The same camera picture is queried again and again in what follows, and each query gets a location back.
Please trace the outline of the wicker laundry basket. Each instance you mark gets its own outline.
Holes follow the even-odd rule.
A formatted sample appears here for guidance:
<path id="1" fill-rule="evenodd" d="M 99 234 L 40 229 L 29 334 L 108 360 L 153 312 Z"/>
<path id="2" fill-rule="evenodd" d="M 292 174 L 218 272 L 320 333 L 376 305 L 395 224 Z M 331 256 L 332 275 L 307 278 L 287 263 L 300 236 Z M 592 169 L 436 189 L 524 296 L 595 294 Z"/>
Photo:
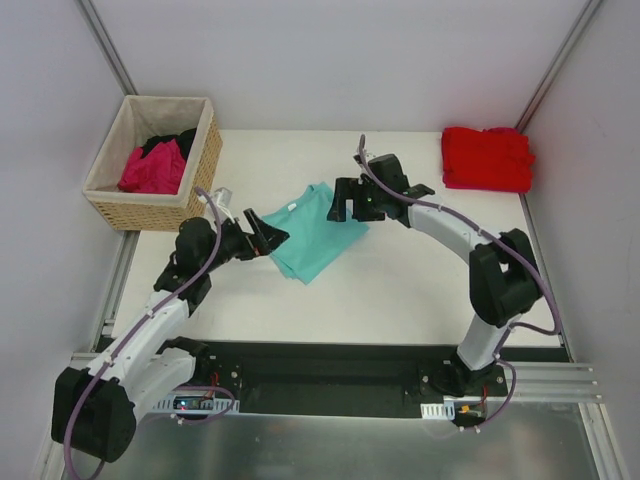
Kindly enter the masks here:
<path id="1" fill-rule="evenodd" d="M 193 128 L 195 138 L 174 195 L 126 193 L 117 187 L 130 154 L 153 136 Z M 127 95 L 83 186 L 86 199 L 117 231 L 175 231 L 204 212 L 195 189 L 212 187 L 223 141 L 207 97 Z"/>

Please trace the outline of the teal t shirt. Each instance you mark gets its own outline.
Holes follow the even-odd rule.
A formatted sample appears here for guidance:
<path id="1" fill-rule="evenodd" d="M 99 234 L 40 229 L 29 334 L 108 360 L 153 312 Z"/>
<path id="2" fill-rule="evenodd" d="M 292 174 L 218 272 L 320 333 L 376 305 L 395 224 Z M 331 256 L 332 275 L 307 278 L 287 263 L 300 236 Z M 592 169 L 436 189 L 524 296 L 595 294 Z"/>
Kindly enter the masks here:
<path id="1" fill-rule="evenodd" d="M 297 199 L 263 217 L 289 238 L 270 255 L 283 276 L 311 283 L 326 267 L 369 230 L 356 220 L 331 222 L 327 214 L 333 190 L 326 184 L 311 184 Z"/>

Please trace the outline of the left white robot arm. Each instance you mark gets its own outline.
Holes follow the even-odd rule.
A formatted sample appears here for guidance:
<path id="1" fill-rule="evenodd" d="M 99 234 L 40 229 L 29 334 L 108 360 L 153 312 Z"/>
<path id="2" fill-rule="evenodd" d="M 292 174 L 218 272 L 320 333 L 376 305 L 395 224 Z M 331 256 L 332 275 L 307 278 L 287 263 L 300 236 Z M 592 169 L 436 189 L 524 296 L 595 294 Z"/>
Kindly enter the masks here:
<path id="1" fill-rule="evenodd" d="M 231 260 L 268 256 L 289 238 L 253 210 L 244 215 L 248 232 L 235 218 L 212 225 L 194 217 L 180 225 L 140 318 L 84 368 L 68 367 L 56 379 L 53 441 L 112 463 L 128 448 L 140 420 L 171 390 L 209 382 L 207 347 L 177 336 L 178 328 L 208 295 L 211 271 Z"/>

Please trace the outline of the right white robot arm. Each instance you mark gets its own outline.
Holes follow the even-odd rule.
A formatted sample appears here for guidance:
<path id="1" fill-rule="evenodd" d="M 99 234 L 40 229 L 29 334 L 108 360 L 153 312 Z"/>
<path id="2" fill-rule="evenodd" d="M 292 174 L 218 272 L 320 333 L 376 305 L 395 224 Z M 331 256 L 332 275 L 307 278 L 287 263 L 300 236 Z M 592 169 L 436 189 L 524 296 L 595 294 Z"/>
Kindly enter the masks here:
<path id="1" fill-rule="evenodd" d="M 424 184 L 410 184 L 393 154 L 363 165 L 356 178 L 339 177 L 328 220 L 359 222 L 391 219 L 423 233 L 455 253 L 468 267 L 474 316 L 450 360 L 429 376 L 436 392 L 454 397 L 481 388 L 496 364 L 510 326 L 541 298 L 537 265 L 527 234 L 499 234 L 466 223 Z"/>

